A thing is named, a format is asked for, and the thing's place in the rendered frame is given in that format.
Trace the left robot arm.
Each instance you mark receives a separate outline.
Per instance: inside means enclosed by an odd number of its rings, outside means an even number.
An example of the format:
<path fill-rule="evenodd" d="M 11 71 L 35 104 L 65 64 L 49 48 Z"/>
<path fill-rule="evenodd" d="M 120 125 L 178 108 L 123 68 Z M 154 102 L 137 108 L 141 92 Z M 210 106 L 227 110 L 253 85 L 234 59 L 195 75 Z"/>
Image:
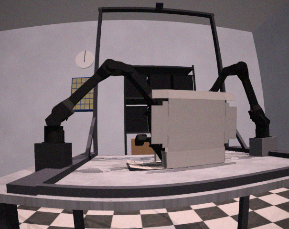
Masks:
<path fill-rule="evenodd" d="M 270 120 L 265 116 L 265 113 L 257 102 L 255 92 L 249 79 L 248 67 L 245 62 L 238 62 L 228 67 L 224 67 L 209 91 L 218 92 L 226 77 L 230 75 L 237 75 L 245 89 L 251 110 L 248 111 L 248 113 L 250 115 L 250 119 L 252 118 L 252 121 L 256 125 L 256 137 L 254 138 L 271 137 L 269 136 Z"/>

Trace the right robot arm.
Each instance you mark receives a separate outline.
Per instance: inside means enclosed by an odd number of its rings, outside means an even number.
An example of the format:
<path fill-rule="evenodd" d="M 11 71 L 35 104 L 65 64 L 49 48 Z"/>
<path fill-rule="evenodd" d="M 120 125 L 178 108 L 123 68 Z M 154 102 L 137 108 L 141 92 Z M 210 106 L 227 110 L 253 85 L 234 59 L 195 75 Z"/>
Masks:
<path fill-rule="evenodd" d="M 148 109 L 143 115 L 148 116 L 149 124 L 151 123 L 151 106 L 162 105 L 162 101 L 165 101 L 165 99 L 152 98 L 152 89 L 136 72 L 132 65 L 107 59 L 97 72 L 81 85 L 69 98 L 63 100 L 52 109 L 52 113 L 45 119 L 47 126 L 44 126 L 43 144 L 65 143 L 63 126 L 60 126 L 61 122 L 64 120 L 67 121 L 68 117 L 75 112 L 73 107 L 99 82 L 109 76 L 126 76 L 129 79 L 144 97 Z"/>

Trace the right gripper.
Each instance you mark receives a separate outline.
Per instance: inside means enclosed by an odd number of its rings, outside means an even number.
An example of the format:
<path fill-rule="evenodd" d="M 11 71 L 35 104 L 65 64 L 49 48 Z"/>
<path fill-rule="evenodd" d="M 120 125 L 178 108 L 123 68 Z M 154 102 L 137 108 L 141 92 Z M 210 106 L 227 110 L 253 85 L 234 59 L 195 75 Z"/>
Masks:
<path fill-rule="evenodd" d="M 135 138 L 135 146 L 142 146 L 144 145 L 144 142 L 149 142 L 149 147 L 151 147 L 156 152 L 160 160 L 162 160 L 161 150 L 165 151 L 165 148 L 162 148 L 162 144 L 151 144 L 151 137 L 147 137 L 146 134 L 137 134 Z"/>

